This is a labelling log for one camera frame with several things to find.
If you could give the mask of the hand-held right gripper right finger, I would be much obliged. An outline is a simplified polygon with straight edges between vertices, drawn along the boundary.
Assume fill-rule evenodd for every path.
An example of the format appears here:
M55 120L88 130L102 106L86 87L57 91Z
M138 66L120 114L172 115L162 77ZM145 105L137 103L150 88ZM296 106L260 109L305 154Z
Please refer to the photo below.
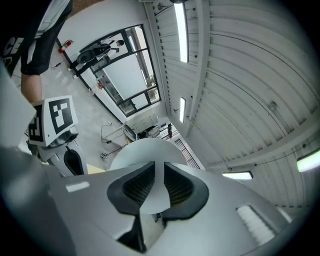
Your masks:
M165 224L192 221L200 233L205 228L228 236L240 232L258 246L278 233L277 209L228 178L197 169L188 172L166 162L164 186L170 200L170 208L163 212Z

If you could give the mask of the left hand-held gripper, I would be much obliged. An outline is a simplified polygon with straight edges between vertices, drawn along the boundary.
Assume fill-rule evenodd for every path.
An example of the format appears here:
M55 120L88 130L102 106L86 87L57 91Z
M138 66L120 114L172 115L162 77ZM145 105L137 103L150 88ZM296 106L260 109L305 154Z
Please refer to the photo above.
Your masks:
M84 175L81 156L72 148L79 135L73 99L70 95L46 98L32 104L36 114L28 125L28 145L42 162L55 165L60 174ZM64 161L68 151L68 168Z

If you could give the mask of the black framed window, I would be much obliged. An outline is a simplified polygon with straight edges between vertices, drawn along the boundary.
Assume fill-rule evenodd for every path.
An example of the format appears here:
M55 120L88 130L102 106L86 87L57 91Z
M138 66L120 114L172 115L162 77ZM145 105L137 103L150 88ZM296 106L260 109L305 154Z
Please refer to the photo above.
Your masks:
M90 70L98 85L129 117L161 100L150 47L143 24L109 33L81 49L111 46Z

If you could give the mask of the black desk lamp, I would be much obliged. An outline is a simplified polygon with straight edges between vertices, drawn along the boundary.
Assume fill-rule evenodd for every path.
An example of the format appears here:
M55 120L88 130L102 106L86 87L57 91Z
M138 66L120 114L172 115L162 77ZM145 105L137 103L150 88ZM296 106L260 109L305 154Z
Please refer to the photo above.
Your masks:
M187 161L171 142L159 138L144 138L125 146L113 159L110 170L148 162L155 163L154 184L140 207L140 213L153 215L170 208L169 193L164 185L164 163L187 165Z

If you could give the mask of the person's left forearm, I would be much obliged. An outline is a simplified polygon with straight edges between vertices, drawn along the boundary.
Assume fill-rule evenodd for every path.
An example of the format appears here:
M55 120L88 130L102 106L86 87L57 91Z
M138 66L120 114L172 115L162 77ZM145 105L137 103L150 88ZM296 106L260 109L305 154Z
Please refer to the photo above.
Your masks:
M42 81L40 75L21 74L21 93L31 103L42 100Z

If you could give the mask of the red fire extinguisher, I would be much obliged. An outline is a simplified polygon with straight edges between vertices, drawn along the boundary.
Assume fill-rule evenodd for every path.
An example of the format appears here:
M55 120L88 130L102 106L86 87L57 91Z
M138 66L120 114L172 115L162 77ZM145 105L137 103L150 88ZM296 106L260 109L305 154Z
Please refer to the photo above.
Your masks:
M72 40L67 40L64 44L61 45L61 47L58 49L58 52L61 54L63 53L70 45L73 44Z

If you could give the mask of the ceiling light panel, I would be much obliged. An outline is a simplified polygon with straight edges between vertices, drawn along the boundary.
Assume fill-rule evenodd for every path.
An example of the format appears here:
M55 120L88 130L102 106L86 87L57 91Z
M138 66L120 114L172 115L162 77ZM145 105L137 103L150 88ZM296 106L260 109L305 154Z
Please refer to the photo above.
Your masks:
M253 174L250 171L240 171L240 172L224 172L222 175L226 178L233 180L252 180Z
M179 121L184 123L185 120L185 111L186 111L186 99L180 98L180 107L179 107Z
M183 63L189 62L189 41L188 41L188 28L186 20L186 10L183 2L174 4L174 11L177 23L178 39L179 39L179 52L180 61Z
M300 173L315 169L320 166L320 151L305 156L297 161L297 169Z

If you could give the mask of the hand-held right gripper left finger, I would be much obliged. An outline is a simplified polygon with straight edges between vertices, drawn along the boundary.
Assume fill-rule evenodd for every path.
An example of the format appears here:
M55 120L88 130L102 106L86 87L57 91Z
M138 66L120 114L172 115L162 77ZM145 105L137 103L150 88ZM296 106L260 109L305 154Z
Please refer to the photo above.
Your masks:
M153 161L96 174L51 177L57 223L75 241L98 233L110 240L129 240L140 232L140 208L154 182Z

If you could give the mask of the red and white floor clutter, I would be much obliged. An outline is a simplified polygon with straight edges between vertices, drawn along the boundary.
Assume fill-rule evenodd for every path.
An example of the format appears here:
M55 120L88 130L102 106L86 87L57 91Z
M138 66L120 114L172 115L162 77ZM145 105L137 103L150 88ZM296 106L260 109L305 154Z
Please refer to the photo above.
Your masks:
M95 75L92 75L91 78L89 79L89 89L88 89L88 95L89 96L94 96L98 91L102 90L103 84L101 82L101 79L104 76L98 76L96 77Z

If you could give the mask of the square wooden pedestal table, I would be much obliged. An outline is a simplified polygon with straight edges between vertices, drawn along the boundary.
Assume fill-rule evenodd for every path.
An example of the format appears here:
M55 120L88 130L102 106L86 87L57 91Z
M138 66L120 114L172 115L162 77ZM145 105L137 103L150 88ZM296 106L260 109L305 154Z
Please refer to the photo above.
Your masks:
M88 173L89 175L98 174L98 173L104 173L104 172L105 172L104 169L101 169L101 168L92 166L92 165L90 165L90 164L87 164L86 166L87 166L87 173Z

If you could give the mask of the grey oval shell pod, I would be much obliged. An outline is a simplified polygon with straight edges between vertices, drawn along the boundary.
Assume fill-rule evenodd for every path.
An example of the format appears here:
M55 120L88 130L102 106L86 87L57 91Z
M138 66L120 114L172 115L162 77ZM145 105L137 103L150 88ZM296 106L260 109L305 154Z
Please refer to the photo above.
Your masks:
M139 139L139 136L127 124L123 125L122 130L132 142Z
M79 64L85 64L91 61L93 58L95 58L95 53L93 52L92 49L87 49L77 57L77 62Z

